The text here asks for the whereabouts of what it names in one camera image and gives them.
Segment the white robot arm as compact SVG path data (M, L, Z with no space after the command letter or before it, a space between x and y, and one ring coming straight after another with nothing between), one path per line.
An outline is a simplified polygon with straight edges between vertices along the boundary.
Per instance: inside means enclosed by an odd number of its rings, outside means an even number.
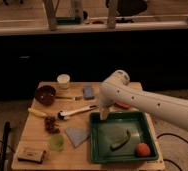
M116 70L99 86L100 119L106 120L114 102L122 102L188 131L188 100L137 90L129 75Z

